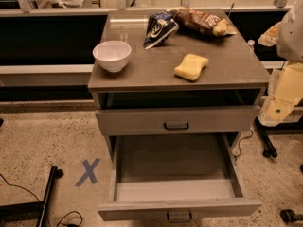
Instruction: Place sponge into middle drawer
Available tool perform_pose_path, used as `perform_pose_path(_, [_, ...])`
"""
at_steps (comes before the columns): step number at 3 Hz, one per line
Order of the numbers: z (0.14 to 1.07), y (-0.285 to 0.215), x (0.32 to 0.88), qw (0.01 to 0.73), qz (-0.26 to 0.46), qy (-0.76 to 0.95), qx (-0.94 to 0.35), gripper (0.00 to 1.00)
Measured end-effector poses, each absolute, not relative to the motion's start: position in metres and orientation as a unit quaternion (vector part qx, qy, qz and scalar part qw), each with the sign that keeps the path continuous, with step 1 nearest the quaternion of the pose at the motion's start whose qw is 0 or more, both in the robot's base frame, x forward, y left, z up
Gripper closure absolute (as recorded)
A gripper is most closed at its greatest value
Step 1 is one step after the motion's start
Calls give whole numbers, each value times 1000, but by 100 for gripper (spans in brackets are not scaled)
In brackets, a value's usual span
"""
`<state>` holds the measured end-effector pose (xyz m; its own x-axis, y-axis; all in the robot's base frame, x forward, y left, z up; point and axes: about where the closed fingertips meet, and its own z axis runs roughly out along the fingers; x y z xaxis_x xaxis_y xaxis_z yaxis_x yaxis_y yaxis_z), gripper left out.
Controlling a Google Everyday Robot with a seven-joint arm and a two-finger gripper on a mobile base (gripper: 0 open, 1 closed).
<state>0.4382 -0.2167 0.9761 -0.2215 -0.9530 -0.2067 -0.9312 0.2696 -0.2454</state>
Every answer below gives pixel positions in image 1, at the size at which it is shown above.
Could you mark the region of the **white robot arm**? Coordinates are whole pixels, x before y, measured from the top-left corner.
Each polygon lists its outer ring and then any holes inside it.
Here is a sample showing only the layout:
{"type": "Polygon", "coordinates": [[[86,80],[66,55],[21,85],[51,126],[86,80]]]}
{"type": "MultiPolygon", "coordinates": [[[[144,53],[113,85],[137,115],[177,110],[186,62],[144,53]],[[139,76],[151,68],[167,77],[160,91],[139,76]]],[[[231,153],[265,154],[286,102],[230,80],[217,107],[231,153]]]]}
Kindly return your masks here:
{"type": "Polygon", "coordinates": [[[259,37],[258,43],[275,45],[279,57],[288,62],[273,72],[268,96],[258,115],[262,125],[274,127],[303,99],[303,0],[296,0],[282,20],[259,37]]]}

